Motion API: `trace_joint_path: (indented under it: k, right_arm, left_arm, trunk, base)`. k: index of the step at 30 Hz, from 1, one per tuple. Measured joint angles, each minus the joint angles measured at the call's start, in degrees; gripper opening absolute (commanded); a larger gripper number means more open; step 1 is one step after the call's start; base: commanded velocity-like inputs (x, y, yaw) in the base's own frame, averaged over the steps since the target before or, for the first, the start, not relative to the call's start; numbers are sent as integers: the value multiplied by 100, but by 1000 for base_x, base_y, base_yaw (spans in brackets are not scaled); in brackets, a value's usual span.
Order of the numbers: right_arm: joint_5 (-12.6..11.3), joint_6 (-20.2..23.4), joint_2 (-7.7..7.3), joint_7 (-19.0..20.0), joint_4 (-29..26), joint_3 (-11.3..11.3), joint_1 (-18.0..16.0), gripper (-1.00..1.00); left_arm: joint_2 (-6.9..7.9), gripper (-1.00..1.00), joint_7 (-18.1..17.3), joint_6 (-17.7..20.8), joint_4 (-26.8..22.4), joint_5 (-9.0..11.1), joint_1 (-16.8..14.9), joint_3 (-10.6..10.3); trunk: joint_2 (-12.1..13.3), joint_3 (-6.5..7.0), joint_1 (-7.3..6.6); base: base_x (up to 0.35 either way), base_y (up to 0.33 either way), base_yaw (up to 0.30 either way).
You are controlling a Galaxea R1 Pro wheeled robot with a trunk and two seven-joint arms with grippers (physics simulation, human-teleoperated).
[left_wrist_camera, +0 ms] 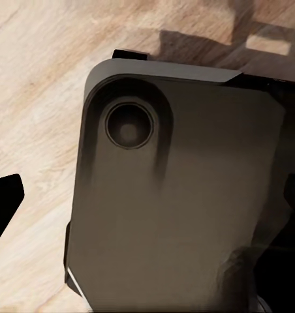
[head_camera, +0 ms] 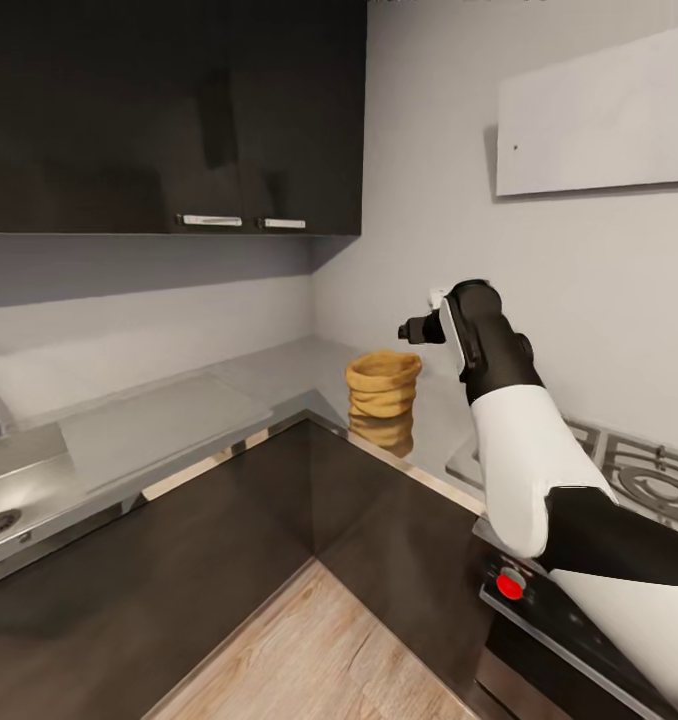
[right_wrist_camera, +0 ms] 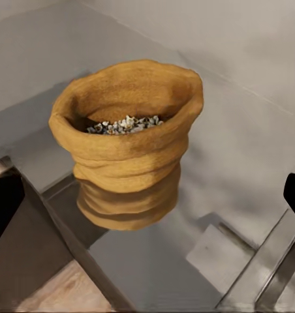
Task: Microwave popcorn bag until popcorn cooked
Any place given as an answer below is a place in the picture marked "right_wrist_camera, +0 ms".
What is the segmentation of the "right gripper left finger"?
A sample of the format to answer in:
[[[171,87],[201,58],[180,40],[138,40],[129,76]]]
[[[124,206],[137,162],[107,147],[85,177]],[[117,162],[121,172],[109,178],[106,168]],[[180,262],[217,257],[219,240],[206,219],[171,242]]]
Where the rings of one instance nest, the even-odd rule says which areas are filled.
[[[19,173],[0,178],[0,238],[25,198]]]

